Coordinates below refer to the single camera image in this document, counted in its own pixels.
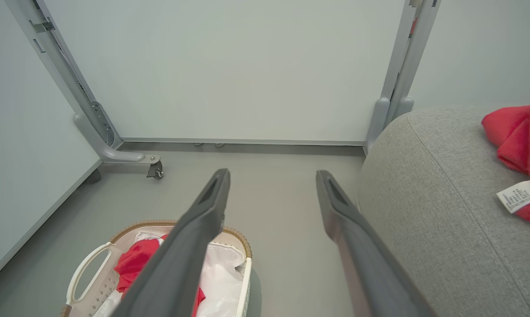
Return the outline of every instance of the white care label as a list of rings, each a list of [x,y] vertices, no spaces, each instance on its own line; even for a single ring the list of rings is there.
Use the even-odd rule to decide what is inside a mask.
[[[496,195],[508,211],[514,213],[530,203],[530,180],[517,183]]]

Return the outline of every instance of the gray fabric upholstery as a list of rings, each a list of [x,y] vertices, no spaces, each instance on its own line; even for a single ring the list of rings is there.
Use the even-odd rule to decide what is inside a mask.
[[[530,223],[496,197],[529,177],[496,158],[487,113],[405,114],[361,170],[361,213],[440,316],[530,316]]]

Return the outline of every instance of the floor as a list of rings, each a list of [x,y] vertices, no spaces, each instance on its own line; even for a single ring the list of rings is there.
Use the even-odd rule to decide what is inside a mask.
[[[102,165],[0,272],[0,317],[58,316],[74,270],[97,246],[146,219],[178,219],[210,176],[229,168],[225,225],[253,251],[248,317],[351,316],[335,243],[324,233],[315,172],[329,170],[352,201],[361,148],[124,144],[161,155],[165,176],[144,166]]]

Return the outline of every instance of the white wall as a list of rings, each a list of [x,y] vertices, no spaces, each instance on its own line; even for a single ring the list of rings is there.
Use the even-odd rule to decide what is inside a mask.
[[[530,104],[530,0],[442,0],[409,96],[414,110]]]
[[[99,157],[0,1],[0,269]]]
[[[122,138],[361,142],[403,2],[45,0]]]

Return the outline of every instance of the basket handle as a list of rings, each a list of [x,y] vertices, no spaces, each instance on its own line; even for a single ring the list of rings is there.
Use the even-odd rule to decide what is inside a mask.
[[[79,283],[79,280],[80,280],[83,272],[85,272],[85,269],[87,269],[87,267],[91,263],[91,261],[93,261],[94,258],[96,258],[100,253],[102,253],[102,251],[105,251],[105,250],[108,250],[108,255],[104,259],[103,264],[100,265],[99,269],[95,273],[95,276],[93,277],[93,279],[91,279],[91,281],[87,285],[87,288],[83,291],[82,295],[78,299],[76,299],[75,298],[75,289],[77,288],[77,284]],[[114,245],[114,244],[112,244],[110,242],[107,242],[104,245],[101,245],[98,248],[94,249],[91,253],[89,253],[85,257],[85,259],[83,259],[83,261],[81,261],[81,264],[75,270],[75,273],[74,273],[73,277],[71,277],[70,286],[67,289],[67,296],[66,296],[66,300],[67,300],[66,304],[67,305],[72,305],[73,306],[74,304],[79,303],[83,299],[83,297],[89,291],[89,289],[91,288],[91,286],[94,283],[94,281],[97,279],[98,275],[100,274],[100,272],[102,271],[104,266],[107,264],[108,259],[113,254],[113,251],[115,253],[117,253],[117,254],[120,253],[120,250],[118,249],[118,247],[116,247],[116,245]]]

